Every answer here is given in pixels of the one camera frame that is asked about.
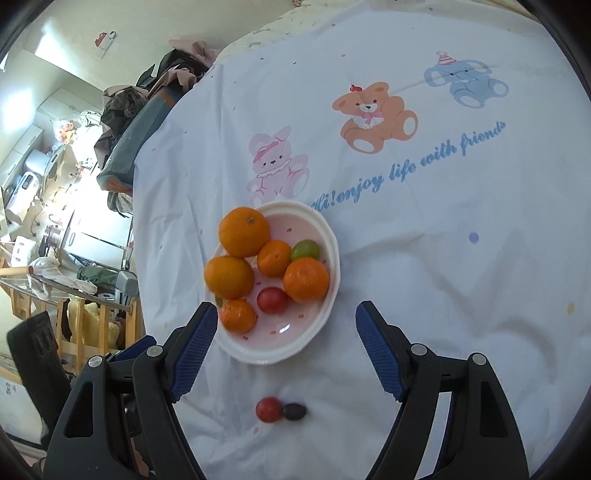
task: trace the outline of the printed teddy bear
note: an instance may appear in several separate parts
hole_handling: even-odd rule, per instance
[[[256,176],[246,189],[252,193],[254,206],[268,203],[279,194],[288,199],[297,197],[308,183],[308,155],[291,156],[287,141],[290,133],[291,127],[285,127],[272,137],[256,134],[248,144],[254,156],[252,169]]]
[[[389,85],[378,82],[366,89],[351,85],[350,92],[333,103],[333,109],[350,115],[340,136],[361,153],[377,153],[390,139],[408,140],[418,127],[416,114],[404,109],[399,96],[388,94]]]

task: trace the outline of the pink teddy bear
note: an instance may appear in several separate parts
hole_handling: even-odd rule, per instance
[[[308,183],[308,155],[291,156],[291,145],[287,141],[290,133],[291,127],[285,127],[273,137],[256,134],[248,144],[254,156],[252,169],[256,177],[246,189],[252,193],[254,206],[271,202],[279,194],[288,199],[297,197]]]

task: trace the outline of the green cherry tomato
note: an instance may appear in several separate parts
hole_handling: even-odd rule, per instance
[[[292,262],[305,257],[312,257],[318,260],[319,256],[320,247],[312,240],[302,240],[301,242],[297,242],[295,247],[291,249]]]

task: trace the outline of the metal screw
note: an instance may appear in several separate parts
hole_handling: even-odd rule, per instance
[[[98,367],[103,362],[103,358],[99,355],[95,355],[90,360],[88,360],[89,367]]]
[[[474,355],[472,355],[472,361],[476,365],[486,365],[486,357],[481,353],[475,353]]]
[[[163,349],[160,345],[152,345],[148,348],[146,353],[148,354],[148,356],[158,356],[162,353],[162,351]]]
[[[424,346],[422,343],[415,343],[411,348],[410,351],[418,356],[426,355],[427,347]]]

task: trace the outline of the metal handrail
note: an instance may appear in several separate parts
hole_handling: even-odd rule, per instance
[[[95,295],[90,295],[90,294],[85,293],[83,291],[76,290],[75,288],[66,287],[65,285],[62,285],[61,283],[58,283],[53,280],[49,280],[48,278],[40,277],[39,275],[31,275],[31,276],[33,278],[35,278],[36,280],[44,283],[45,285],[49,285],[50,287],[56,288],[64,293],[69,293],[69,294],[79,297],[81,299],[93,301],[98,305],[107,305],[108,307],[110,307],[112,309],[122,310],[123,312],[131,312],[130,305],[123,305],[123,304],[117,303],[115,301],[105,300],[105,299],[99,298]],[[58,301],[51,300],[51,299],[50,300],[40,299],[31,290],[27,290],[26,288],[22,288],[22,287],[19,287],[18,285],[9,283],[1,277],[0,277],[0,284],[6,285],[8,288],[13,288],[14,290],[22,293],[23,295],[28,295],[30,297],[33,297],[33,298],[39,300],[39,301],[44,301],[45,303],[56,306],[56,307],[59,303]]]
[[[108,307],[111,307],[112,309],[123,310],[124,312],[131,312],[130,305],[121,305],[120,303],[117,303],[115,301],[101,299],[95,295],[90,295],[90,294],[85,293],[83,291],[76,290],[75,288],[66,287],[65,285],[62,285],[61,283],[58,283],[53,280],[49,280],[48,278],[40,277],[39,275],[31,275],[31,276],[33,278],[39,280],[40,282],[42,282],[46,285],[49,285],[50,287],[57,288],[58,290],[64,291],[66,293],[70,293],[72,295],[75,295],[76,297],[80,297],[81,299],[93,301],[97,305],[107,305]]]

